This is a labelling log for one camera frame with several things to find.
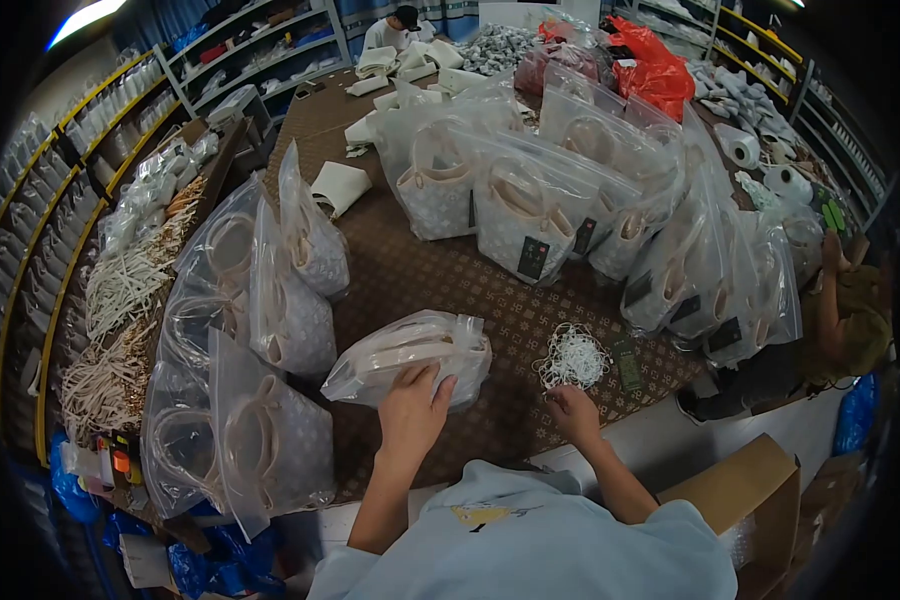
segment black cap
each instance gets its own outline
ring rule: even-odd
[[[419,14],[420,13],[415,6],[405,4],[403,6],[397,6],[393,16],[407,28],[407,31],[418,32],[420,31],[420,27],[417,25],[417,16]]]

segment floor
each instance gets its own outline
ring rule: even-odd
[[[847,387],[852,380],[840,382]],[[709,396],[708,382],[695,382],[701,396]],[[846,392],[832,389],[813,399],[793,402],[765,414],[740,416],[697,426],[677,410],[672,396],[603,428],[621,460],[652,493],[662,492],[711,465],[762,433],[772,437],[783,450],[798,457],[801,484],[805,489],[821,464],[830,456],[840,400]],[[572,445],[544,452],[530,459],[539,467],[568,470],[582,484],[585,493],[598,493],[593,469]],[[432,486],[410,492],[409,520],[413,523],[420,507],[446,487]],[[289,514],[274,519],[288,541],[316,562],[333,546],[347,542],[360,503],[336,506],[319,512]],[[309,587],[309,577],[294,582],[301,591]]]

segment person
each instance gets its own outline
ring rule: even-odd
[[[397,52],[405,50],[410,42],[420,39],[418,15],[414,6],[409,4],[397,6],[393,14],[380,19],[366,30],[363,35],[363,52],[387,46],[393,46]]]
[[[676,405],[694,423],[733,417],[761,402],[833,387],[843,378],[865,376],[880,363],[893,337],[891,262],[880,269],[853,267],[844,257],[837,232],[823,237],[819,293],[800,302],[803,337],[764,347],[739,370],[718,372],[720,391],[699,398],[689,389]]]
[[[408,528],[408,492],[446,422],[456,377],[403,368],[379,407],[383,439],[346,546],[317,566],[308,598],[730,599],[728,551],[686,500],[663,506],[601,438],[582,390],[549,391],[561,434],[593,467],[607,509],[568,471],[475,460]]]

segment hand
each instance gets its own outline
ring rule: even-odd
[[[590,396],[575,385],[547,390],[547,408],[560,433],[587,458],[603,445],[600,437],[600,411]]]
[[[822,259],[824,273],[836,275],[840,272],[844,251],[840,247],[840,236],[833,229],[828,229],[823,236]]]
[[[408,478],[408,484],[417,475],[423,458],[444,429],[450,397],[457,385],[456,375],[446,377],[431,401],[430,391],[440,370],[440,363],[405,366],[393,379],[378,409],[383,443],[377,452],[375,469]]]

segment hang tag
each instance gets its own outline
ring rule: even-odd
[[[731,344],[736,344],[743,337],[743,334],[740,332],[740,321],[736,317],[730,318],[710,336],[708,340],[710,352],[719,352]]]
[[[624,308],[630,307],[633,303],[650,294],[650,291],[654,287],[653,283],[650,271],[648,270],[640,275],[634,282],[627,285],[624,289]]]
[[[593,231],[597,227],[597,222],[593,219],[586,218],[583,224],[576,230],[576,243],[573,246],[573,252],[577,255],[585,255],[587,248],[590,247],[590,238],[593,237]]]
[[[620,387],[624,392],[643,389],[640,378],[640,364],[636,360],[636,350],[628,338],[613,342],[613,363],[620,370]]]
[[[528,235],[523,238],[523,251],[520,252],[520,262],[517,264],[516,272],[531,280],[539,280],[549,254],[550,244],[544,244]]]
[[[670,323],[676,323],[680,319],[685,319],[700,310],[700,294],[686,298],[680,303],[679,308],[673,313]]]

